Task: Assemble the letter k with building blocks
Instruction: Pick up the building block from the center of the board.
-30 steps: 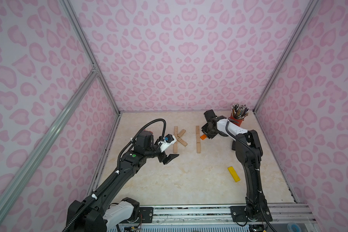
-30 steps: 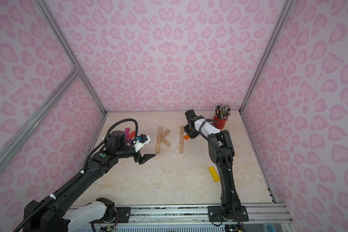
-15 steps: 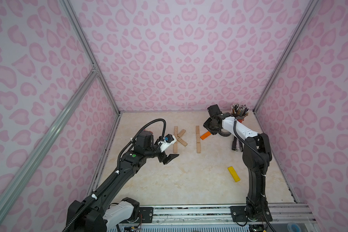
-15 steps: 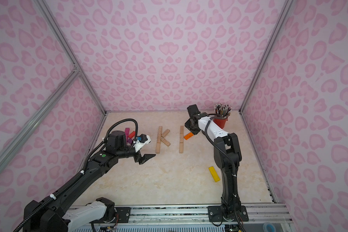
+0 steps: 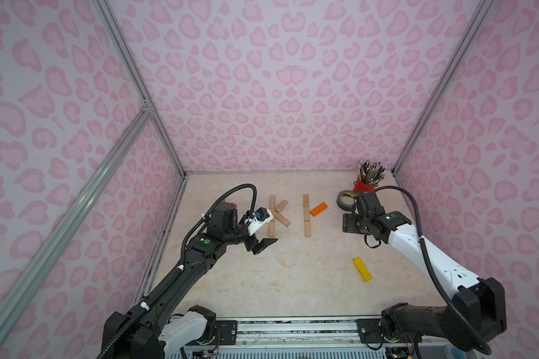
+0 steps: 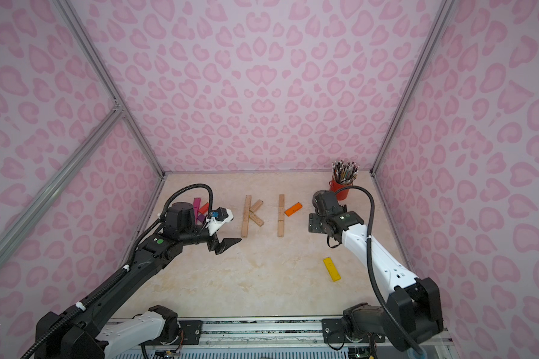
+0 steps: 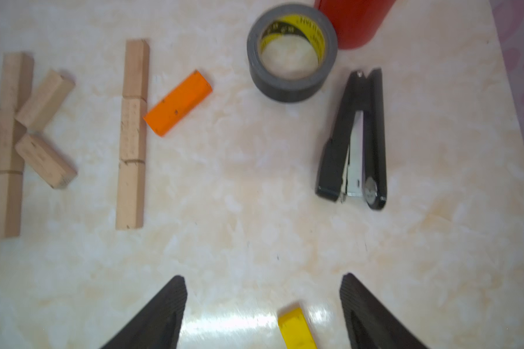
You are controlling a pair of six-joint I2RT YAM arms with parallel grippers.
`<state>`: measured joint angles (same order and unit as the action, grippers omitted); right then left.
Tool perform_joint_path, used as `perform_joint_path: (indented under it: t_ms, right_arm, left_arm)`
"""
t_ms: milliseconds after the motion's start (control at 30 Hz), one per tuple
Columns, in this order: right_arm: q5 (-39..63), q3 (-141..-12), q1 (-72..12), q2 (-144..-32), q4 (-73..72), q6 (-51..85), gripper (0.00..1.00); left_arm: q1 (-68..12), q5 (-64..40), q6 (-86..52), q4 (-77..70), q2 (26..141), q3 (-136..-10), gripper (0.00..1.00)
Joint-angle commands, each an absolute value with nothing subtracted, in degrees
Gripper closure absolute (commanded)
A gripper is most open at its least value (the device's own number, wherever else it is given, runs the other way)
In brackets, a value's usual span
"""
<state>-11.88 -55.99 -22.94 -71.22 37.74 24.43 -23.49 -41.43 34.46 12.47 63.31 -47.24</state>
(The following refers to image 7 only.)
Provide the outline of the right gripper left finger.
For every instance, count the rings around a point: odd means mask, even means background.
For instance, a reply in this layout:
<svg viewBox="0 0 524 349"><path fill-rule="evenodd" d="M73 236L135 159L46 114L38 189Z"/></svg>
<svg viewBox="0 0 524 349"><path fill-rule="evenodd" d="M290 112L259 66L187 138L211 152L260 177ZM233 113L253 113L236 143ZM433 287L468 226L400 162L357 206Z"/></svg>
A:
<svg viewBox="0 0 524 349"><path fill-rule="evenodd" d="M183 276L174 276L103 347L176 349L187 295Z"/></svg>

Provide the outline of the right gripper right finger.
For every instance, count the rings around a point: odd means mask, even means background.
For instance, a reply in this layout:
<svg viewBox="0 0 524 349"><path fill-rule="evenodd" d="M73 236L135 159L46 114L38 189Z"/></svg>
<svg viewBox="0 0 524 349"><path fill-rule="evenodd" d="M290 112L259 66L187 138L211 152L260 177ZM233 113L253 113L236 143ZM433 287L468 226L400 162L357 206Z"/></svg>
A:
<svg viewBox="0 0 524 349"><path fill-rule="evenodd" d="M426 349L354 274L343 275L339 295L352 348Z"/></svg>

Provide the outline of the yellow block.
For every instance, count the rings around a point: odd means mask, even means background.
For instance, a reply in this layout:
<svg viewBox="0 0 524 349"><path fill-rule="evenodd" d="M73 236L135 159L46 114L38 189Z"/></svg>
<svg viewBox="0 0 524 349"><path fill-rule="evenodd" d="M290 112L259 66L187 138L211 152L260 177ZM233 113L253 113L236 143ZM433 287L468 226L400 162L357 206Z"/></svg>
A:
<svg viewBox="0 0 524 349"><path fill-rule="evenodd" d="M278 315L279 331L287 349L317 349L309 324L300 307Z"/></svg>

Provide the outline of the pale cream wood block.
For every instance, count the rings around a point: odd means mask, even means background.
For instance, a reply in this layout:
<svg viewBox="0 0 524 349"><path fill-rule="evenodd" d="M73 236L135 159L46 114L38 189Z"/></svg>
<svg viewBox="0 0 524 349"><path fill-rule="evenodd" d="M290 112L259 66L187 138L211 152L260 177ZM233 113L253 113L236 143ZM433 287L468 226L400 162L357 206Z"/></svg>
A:
<svg viewBox="0 0 524 349"><path fill-rule="evenodd" d="M140 98L122 99L119 159L146 160L147 103Z"/></svg>

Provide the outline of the long natural wood block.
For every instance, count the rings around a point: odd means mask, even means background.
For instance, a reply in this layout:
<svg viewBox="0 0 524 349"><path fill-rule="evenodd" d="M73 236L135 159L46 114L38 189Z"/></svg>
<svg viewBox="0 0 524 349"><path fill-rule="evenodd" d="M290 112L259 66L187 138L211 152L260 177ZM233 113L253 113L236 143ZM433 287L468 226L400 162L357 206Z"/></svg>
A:
<svg viewBox="0 0 524 349"><path fill-rule="evenodd" d="M20 235L23 174L0 173L0 239Z"/></svg>

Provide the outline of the orange block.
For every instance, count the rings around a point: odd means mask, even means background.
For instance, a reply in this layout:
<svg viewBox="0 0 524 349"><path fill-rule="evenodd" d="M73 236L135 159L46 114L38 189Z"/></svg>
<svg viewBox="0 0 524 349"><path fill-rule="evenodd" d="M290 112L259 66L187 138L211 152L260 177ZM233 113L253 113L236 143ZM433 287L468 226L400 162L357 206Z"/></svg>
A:
<svg viewBox="0 0 524 349"><path fill-rule="evenodd" d="M155 134L163 137L212 91L208 80L195 70L161 99L144 120Z"/></svg>

